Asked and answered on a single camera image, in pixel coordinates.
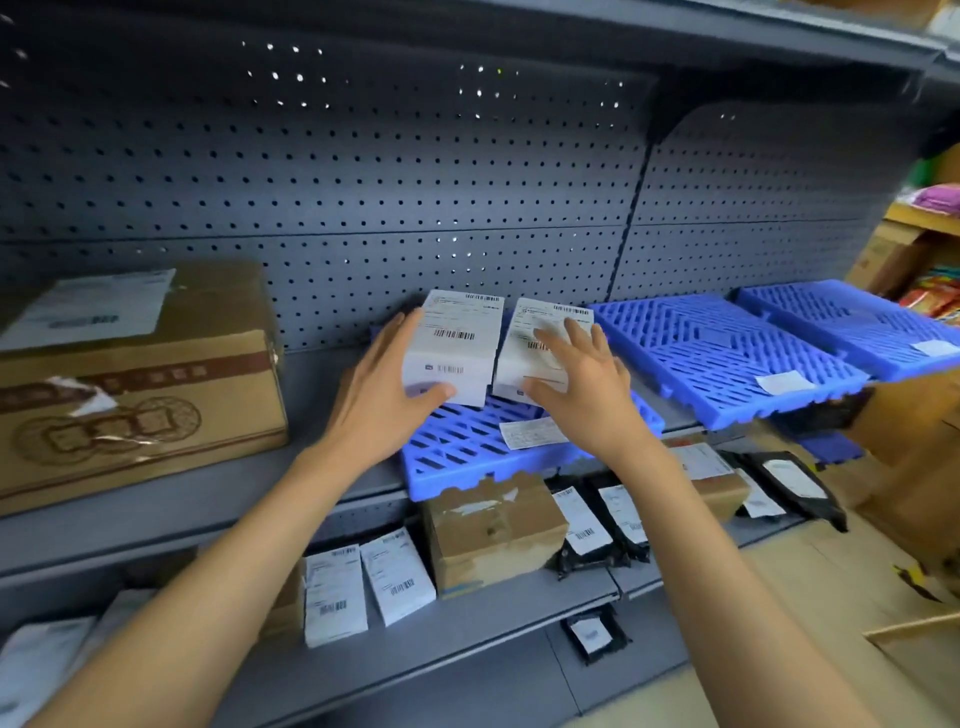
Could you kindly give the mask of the small taped cardboard box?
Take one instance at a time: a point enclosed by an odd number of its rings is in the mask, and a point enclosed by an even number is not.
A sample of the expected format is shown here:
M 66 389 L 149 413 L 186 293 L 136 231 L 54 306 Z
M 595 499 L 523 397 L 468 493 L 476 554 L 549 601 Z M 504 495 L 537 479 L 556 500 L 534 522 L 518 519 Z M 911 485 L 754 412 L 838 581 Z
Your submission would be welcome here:
M 442 601 L 544 568 L 570 525 L 546 481 L 527 471 L 444 490 L 421 511 Z

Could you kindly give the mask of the plain brown cardboard box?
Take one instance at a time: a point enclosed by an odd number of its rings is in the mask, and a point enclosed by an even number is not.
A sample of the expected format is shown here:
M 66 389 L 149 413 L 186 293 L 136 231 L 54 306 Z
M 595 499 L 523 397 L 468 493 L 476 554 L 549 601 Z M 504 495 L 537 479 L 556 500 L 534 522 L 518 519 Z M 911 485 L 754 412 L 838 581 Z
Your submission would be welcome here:
M 870 294 L 893 300 L 903 292 L 929 256 L 927 230 L 883 221 L 852 264 L 844 282 Z

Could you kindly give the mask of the wooden shelf unit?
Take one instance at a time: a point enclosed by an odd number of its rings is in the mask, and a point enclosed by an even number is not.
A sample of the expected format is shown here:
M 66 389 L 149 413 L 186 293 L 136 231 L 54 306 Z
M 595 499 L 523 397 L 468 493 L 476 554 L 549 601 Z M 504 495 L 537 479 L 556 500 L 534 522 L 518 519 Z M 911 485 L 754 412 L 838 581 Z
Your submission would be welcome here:
M 875 385 L 849 433 L 883 466 L 859 514 L 960 598 L 960 365 Z

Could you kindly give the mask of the white labelled parcel bag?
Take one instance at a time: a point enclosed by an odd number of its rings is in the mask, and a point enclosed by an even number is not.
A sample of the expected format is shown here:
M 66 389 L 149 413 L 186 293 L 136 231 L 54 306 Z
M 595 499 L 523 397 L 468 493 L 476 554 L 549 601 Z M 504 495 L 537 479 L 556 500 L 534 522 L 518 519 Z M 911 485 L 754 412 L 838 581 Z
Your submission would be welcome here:
M 367 580 L 386 627 L 437 601 L 437 590 L 406 526 L 360 546 Z
M 349 544 L 305 557 L 304 641 L 308 649 L 369 629 L 361 548 Z

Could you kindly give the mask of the person's right forearm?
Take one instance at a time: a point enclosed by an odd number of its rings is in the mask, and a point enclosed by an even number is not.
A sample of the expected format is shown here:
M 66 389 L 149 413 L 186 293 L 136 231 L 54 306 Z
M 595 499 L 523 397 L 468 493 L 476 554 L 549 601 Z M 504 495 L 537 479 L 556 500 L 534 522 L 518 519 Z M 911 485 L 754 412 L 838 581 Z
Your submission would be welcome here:
M 660 441 L 597 454 L 636 507 L 719 728 L 882 728 Z

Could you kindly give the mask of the white labelled box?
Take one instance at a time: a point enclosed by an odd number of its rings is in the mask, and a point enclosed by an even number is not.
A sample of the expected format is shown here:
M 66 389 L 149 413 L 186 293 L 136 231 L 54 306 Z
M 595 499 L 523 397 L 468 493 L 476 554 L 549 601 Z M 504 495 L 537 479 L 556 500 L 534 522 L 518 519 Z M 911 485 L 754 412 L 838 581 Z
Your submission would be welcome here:
M 548 383 L 560 392 L 567 391 L 569 378 L 566 370 L 535 335 L 535 330 L 550 331 L 569 342 L 570 336 L 565 328 L 567 319 L 590 334 L 594 311 L 527 297 L 517 300 L 496 361 L 491 384 L 494 396 L 534 407 L 534 400 L 522 389 L 527 378 Z
M 450 403 L 483 408 L 494 378 L 505 299 L 433 289 L 404 355 L 402 383 L 409 396 L 437 383 L 455 388 Z

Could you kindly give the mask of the person's right hand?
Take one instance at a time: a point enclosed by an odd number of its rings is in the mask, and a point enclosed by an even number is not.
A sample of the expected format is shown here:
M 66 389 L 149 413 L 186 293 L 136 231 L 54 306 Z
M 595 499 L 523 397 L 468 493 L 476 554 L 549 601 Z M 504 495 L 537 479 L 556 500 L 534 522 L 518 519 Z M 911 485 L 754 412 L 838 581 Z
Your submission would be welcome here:
M 563 347 L 568 342 L 553 331 L 536 329 L 538 339 L 558 359 L 567 373 L 566 391 L 572 403 L 562 410 L 545 410 L 570 442 L 582 451 L 614 467 L 643 447 L 658 443 L 629 393 L 621 391 L 612 371 L 612 353 L 604 330 L 598 324 L 598 362 L 564 364 Z

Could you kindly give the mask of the small blue plastic pallet piece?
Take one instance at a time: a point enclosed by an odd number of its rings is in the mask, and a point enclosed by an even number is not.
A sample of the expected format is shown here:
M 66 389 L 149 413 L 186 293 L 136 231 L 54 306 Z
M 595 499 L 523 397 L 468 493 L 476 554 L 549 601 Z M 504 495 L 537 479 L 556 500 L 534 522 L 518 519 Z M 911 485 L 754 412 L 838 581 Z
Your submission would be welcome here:
M 803 434 L 796 442 L 823 467 L 842 465 L 866 455 L 859 444 L 836 430 Z

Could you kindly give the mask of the small black labelled parcel bag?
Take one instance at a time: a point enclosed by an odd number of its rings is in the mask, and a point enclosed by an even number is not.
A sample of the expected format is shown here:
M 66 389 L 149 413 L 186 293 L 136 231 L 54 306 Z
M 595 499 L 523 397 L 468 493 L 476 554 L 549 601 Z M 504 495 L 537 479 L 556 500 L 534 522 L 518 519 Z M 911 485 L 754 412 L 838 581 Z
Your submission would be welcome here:
M 611 603 L 570 615 L 560 621 L 560 627 L 585 666 L 626 650 L 633 642 Z

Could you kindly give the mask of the person's left forearm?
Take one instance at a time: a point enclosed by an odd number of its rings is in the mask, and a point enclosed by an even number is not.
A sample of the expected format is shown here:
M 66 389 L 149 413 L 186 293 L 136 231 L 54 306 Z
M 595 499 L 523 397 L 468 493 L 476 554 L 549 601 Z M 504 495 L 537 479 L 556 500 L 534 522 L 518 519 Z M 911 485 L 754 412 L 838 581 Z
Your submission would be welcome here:
M 382 459 L 347 438 L 306 448 L 25 728 L 205 728 L 322 521 Z

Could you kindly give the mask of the white plastic mailer bag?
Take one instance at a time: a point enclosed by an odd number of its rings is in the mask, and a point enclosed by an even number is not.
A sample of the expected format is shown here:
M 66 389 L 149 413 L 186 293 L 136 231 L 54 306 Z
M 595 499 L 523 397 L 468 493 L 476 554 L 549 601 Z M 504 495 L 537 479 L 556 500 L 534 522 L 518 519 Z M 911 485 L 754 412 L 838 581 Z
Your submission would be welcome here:
M 0 649 L 0 728 L 22 728 L 62 685 L 95 616 L 26 624 Z

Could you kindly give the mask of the flat cardboard sheet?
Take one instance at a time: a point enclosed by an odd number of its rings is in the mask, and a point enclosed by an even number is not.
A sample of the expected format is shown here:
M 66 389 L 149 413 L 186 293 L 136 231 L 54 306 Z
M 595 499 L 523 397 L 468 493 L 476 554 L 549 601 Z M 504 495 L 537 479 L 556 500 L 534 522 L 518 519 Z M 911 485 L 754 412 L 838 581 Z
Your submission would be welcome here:
M 960 728 L 960 610 L 869 630 L 862 636 Z

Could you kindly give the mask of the large printed cardboard box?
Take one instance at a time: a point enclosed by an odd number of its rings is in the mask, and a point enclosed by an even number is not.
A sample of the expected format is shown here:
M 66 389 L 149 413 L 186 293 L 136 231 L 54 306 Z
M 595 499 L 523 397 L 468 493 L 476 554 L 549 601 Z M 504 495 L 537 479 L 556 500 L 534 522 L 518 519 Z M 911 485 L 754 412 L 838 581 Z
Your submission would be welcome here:
M 260 263 L 0 289 L 0 518 L 286 445 Z

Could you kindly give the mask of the grey metal pegboard shelf unit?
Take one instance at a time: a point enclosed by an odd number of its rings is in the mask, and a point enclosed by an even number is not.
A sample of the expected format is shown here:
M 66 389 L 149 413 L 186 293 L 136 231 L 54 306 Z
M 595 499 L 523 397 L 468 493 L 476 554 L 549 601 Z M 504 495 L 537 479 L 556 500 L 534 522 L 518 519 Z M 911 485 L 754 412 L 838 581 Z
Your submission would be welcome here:
M 434 287 L 839 278 L 960 138 L 960 41 L 737 0 L 0 0 L 0 290 L 252 260 L 291 441 L 0 519 L 0 639 L 205 545 Z

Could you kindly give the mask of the blue plastic slatted pallet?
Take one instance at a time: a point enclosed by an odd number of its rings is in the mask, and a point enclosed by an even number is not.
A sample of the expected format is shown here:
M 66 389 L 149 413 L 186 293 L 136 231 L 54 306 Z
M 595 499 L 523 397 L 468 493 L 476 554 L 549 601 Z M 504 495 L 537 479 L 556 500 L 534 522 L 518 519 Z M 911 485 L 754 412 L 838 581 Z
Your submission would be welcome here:
M 734 302 L 880 383 L 960 368 L 960 356 L 932 358 L 910 346 L 931 339 L 960 346 L 960 328 L 840 280 L 742 287 Z
M 694 294 L 590 304 L 613 352 L 708 431 L 858 394 L 863 370 L 724 297 Z M 774 396 L 755 377 L 797 370 L 817 388 Z
M 542 408 L 495 396 L 489 389 L 483 408 L 447 401 L 400 449 L 411 501 L 426 502 L 447 489 L 471 489 L 486 477 L 506 480 L 521 471 L 558 468 L 586 456 L 572 443 L 510 451 L 499 425 L 542 417 L 547 417 Z

